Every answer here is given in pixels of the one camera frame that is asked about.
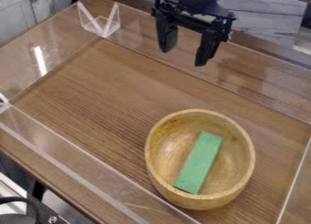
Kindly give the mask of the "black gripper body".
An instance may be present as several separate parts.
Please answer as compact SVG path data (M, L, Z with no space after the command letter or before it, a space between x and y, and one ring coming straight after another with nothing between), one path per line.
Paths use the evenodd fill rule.
M210 29L221 41L228 40L236 16L217 4L217 0L154 0L152 15L156 12L166 16L174 25L197 32Z

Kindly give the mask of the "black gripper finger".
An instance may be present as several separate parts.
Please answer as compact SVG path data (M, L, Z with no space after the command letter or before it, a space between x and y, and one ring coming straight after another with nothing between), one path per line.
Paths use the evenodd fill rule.
M210 58L213 58L221 39L217 34L206 30L201 34L200 45L196 50L194 66L204 66Z
M162 53L166 53L177 42L177 25L165 15L154 16L157 44Z

